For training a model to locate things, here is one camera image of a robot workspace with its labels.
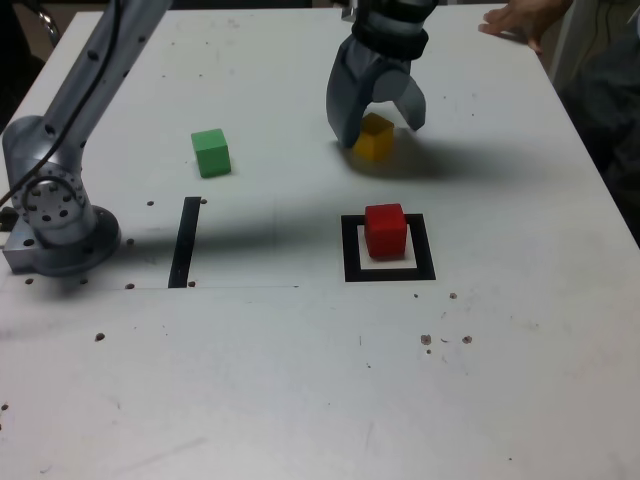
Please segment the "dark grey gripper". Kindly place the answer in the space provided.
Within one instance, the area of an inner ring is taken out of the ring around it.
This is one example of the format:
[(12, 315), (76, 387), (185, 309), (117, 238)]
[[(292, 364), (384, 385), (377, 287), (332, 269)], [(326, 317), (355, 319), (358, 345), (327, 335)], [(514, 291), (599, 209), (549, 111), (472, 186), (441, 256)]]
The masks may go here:
[(360, 42), (343, 42), (326, 92), (327, 119), (343, 148), (352, 148), (359, 138), (372, 96), (374, 103), (392, 102), (411, 130), (424, 126), (426, 99), (411, 77), (411, 61), (376, 54)]

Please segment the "person's hand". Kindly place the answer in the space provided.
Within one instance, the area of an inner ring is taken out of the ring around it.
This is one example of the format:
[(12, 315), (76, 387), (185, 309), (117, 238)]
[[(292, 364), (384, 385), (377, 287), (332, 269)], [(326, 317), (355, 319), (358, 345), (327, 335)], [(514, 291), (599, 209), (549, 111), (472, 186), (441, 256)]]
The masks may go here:
[(528, 47), (541, 55), (543, 35), (564, 17), (572, 5), (572, 0), (508, 1), (504, 7), (487, 12), (478, 30), (494, 36), (506, 31), (521, 30)]

